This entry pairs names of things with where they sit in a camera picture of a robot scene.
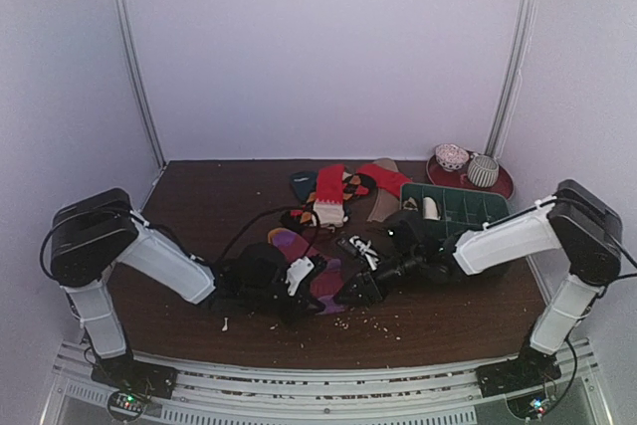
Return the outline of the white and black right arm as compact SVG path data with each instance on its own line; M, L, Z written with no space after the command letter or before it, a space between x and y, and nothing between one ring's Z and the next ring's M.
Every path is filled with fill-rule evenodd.
M617 281L626 258L619 214L574 180L533 206L498 218L485 200L458 192L451 209L445 192L405 197L381 224L392 255L371 258L335 296L345 305L383 301L393 284L420 276L435 284L485 276L517 259L560 251L568 272L535 321L530 348L516 358L511 379L533 385L548 370L547 355L562 346L601 292Z

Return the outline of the green plastic divided organizer tray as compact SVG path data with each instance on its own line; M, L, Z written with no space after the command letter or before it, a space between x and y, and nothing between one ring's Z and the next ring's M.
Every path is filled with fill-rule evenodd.
M423 198L432 197L438 204L440 219L426 220L423 217ZM501 220L510 214L504 197L498 194L434 186L422 183L409 183L402 186L400 194L401 210L403 202L414 197L420 206L418 211L424 218L436 242L423 247L427 251L441 249L448 262L452 279L450 283L465 282L477 278L477 273L466 273L455 262L453 252L456 241L467 231L478 231L485 223Z

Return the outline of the rolled argyle sock in tray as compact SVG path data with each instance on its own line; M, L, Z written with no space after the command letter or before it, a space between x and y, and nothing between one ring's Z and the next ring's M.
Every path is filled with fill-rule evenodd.
M409 211L420 210L419 203L414 197L409 197L408 199L406 199L402 204L402 208Z

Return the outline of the tan and brown ribbed sock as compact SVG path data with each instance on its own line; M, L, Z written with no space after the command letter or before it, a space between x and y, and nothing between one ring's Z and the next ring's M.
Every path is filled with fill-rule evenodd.
M398 172L398 166L393 159L379 158L374 164L391 172ZM399 198L380 187L376 188L376 197L367 222L383 222L388 216L400 209Z

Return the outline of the red and cream lace sock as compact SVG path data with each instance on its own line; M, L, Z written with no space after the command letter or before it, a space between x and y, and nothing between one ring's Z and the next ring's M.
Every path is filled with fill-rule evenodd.
M318 172L313 209L322 226L341 227L344 224L343 174L342 164L331 165Z

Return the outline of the dark red round plate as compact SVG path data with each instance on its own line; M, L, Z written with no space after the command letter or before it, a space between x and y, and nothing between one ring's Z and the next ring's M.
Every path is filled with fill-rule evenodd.
M467 189L499 194L507 199L514 195L514 182L509 173L500 167L499 176L496 183L490 188L479 188L475 186L467 177L467 166L463 166L456 171L446 171L437 161L435 156L431 156L426 164L426 177L428 181L436 186L451 187L456 189Z

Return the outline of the patterned white ceramic bowl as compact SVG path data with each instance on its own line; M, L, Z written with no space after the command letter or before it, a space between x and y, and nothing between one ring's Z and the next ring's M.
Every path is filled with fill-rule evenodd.
M452 172L460 170L470 160L470 154L454 143L442 143L435 148L435 158L445 171Z

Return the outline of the dark teal sock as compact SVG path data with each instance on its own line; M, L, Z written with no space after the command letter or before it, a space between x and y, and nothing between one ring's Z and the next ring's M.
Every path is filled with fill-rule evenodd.
M301 203L306 203L316 191L318 173L316 171L299 171L290 176L290 185Z

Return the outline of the left round controller board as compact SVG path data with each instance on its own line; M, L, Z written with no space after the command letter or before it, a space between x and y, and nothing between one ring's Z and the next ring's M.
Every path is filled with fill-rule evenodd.
M113 419L121 422L139 419L146 409L147 403L145 401L122 391L114 391L106 401L106 411Z

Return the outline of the right round controller board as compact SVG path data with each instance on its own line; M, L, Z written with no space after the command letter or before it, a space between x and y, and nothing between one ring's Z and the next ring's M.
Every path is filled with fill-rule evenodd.
M510 413L526 422L540 420L548 411L550 405L550 398L539 393L518 396L507 400L507 407Z

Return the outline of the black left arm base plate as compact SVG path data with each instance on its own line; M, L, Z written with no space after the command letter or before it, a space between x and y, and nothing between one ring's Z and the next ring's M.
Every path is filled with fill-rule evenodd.
M98 357L91 378L124 393L170 399L177 374L174 367L140 361L131 354L124 354L107 359Z

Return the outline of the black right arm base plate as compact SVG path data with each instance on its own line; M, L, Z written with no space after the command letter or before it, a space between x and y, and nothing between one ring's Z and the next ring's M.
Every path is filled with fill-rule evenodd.
M561 370L555 355L525 349L514 359L479 366L476 376L482 396L491 397L540 386L546 379L560 379Z

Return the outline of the right aluminium corner post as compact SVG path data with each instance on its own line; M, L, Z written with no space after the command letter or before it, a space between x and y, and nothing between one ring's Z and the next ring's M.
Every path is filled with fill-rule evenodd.
M511 50L485 153L499 160L513 121L522 85L525 56L531 45L537 0L520 0Z

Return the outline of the aluminium corner post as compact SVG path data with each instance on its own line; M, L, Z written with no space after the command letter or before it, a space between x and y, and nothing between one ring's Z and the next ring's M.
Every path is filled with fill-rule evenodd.
M511 50L485 153L499 160L513 121L522 85L525 56L531 45L537 0L520 0Z
M148 102L142 71L136 51L133 30L130 23L126 0L113 0L118 21L119 34L123 46L125 65L130 80L133 97L139 111L145 136L148 140L154 162L162 170L167 162L160 145L160 140Z

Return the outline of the left aluminium corner post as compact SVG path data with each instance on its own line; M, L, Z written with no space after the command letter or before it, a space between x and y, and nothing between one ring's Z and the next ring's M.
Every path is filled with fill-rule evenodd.
M160 140L148 102L142 71L136 51L133 30L130 23L126 0L113 0L118 21L119 34L123 46L125 65L130 80L133 97L139 111L145 136L148 140L154 162L162 170L167 162L160 145Z

